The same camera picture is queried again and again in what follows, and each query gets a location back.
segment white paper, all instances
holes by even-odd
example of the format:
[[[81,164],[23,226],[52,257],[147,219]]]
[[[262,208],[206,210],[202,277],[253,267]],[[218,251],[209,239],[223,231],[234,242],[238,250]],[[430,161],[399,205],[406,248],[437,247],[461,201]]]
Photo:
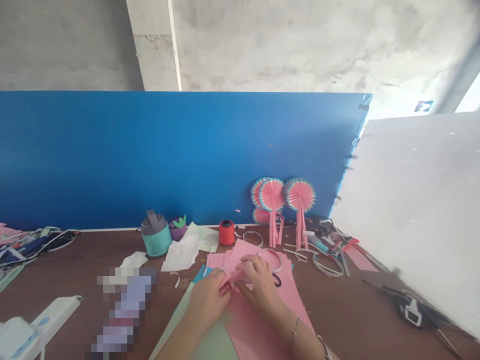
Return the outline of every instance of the white paper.
[[[219,247],[219,232],[205,226],[198,226],[193,221],[188,226],[185,235],[198,235],[198,250],[205,251],[207,253],[216,253]]]
[[[161,272],[174,272],[189,269],[199,254],[198,234],[187,235],[180,241],[172,241],[166,259],[161,266]]]
[[[142,251],[135,251],[132,255],[127,256],[123,259],[121,263],[121,268],[141,268],[143,264],[145,264],[148,259],[145,256],[147,253]]]

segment thermos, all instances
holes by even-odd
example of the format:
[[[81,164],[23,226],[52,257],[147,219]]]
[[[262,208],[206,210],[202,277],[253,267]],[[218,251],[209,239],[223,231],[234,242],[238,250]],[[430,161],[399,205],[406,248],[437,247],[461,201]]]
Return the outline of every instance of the thermos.
[[[141,222],[140,228],[146,253],[151,258],[162,257],[169,251],[172,243],[169,223],[153,210],[148,210],[146,214],[148,217]]]

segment white power strip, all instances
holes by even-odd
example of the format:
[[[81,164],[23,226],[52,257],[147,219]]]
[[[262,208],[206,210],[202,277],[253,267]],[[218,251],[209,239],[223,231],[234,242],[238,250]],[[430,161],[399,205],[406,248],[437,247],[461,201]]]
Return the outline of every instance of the white power strip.
[[[15,360],[35,360],[42,349],[65,324],[80,305],[81,296],[56,298],[30,325],[33,335],[10,357]]]

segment spool of thread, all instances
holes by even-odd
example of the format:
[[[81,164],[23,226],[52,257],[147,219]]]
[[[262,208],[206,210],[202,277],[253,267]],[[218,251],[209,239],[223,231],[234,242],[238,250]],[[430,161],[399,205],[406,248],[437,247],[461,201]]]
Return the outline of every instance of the spool of thread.
[[[223,220],[219,225],[218,239],[223,246],[230,246],[235,242],[235,224],[230,220]]]

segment blue board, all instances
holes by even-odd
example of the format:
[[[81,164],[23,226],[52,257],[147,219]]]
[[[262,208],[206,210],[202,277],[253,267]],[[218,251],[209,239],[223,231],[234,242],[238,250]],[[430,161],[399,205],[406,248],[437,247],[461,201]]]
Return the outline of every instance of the blue board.
[[[328,215],[369,97],[0,92],[0,222],[130,228],[154,209],[168,220],[251,223],[250,188],[265,176],[311,181],[311,213]]]

